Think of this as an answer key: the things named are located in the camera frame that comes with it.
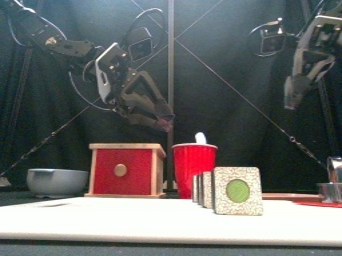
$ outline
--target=red cup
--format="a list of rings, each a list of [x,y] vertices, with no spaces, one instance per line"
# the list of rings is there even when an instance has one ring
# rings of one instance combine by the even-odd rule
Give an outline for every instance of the red cup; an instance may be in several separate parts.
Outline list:
[[[208,144],[183,143],[174,149],[174,165],[178,194],[180,199],[191,198],[192,177],[215,168],[218,147]]]

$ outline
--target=ceramic bowl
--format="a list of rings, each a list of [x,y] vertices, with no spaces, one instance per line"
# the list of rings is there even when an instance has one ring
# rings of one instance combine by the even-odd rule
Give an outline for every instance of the ceramic bowl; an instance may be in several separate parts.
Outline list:
[[[27,185],[39,198],[64,198],[79,195],[85,188],[88,172],[67,169],[28,169]]]

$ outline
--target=red wooden box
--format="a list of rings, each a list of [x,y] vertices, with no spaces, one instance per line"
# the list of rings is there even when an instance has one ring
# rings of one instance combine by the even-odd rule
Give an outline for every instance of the red wooden box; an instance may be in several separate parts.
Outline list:
[[[159,144],[89,144],[92,165],[85,196],[163,197]]]

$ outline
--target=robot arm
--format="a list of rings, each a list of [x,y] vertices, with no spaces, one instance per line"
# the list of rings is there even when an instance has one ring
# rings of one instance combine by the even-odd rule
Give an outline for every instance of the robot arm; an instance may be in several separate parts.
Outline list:
[[[33,46],[61,57],[75,74],[83,73],[87,80],[96,81],[108,109],[131,124],[171,130],[172,110],[148,73],[128,66],[128,54],[117,43],[103,50],[89,41],[68,40],[60,29],[17,0],[0,0],[0,9]]]
[[[284,83],[284,108],[296,109],[313,83],[319,81],[335,63],[335,47],[342,45],[342,3],[323,15],[317,15],[299,35],[292,74]]]

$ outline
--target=black backdrop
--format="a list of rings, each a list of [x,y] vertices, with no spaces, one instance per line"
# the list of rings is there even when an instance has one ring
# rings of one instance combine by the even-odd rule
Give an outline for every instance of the black backdrop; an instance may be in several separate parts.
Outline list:
[[[33,0],[24,2],[33,8],[41,4]],[[41,16],[57,25],[68,39],[88,39],[108,47],[120,42],[143,9],[160,8],[168,18],[170,2],[45,0],[39,7]],[[194,142],[195,133],[202,131],[208,143],[219,148],[218,166],[259,167],[263,191],[314,192],[315,183],[327,181],[326,170],[301,152],[279,128],[323,163],[329,155],[338,153],[331,152],[319,91],[310,92],[296,111],[284,110],[283,82],[291,72],[294,49],[271,58],[255,57],[247,49],[250,31],[278,17],[283,17],[291,33],[301,30],[301,1],[176,0],[174,7],[174,144]],[[31,51],[15,45],[1,11],[0,22],[3,172],[88,105],[76,96],[65,70],[53,59],[37,49]],[[158,37],[155,22],[147,19],[143,25]],[[167,43],[166,33],[155,57],[132,64],[151,74],[166,98]],[[29,60],[28,74],[20,82],[24,60]],[[95,100],[96,86],[79,77],[75,82],[84,96]],[[167,134],[128,125],[116,114],[89,108],[8,171],[9,181],[25,186],[28,168],[89,171],[88,144],[103,142],[160,143],[167,150]]]

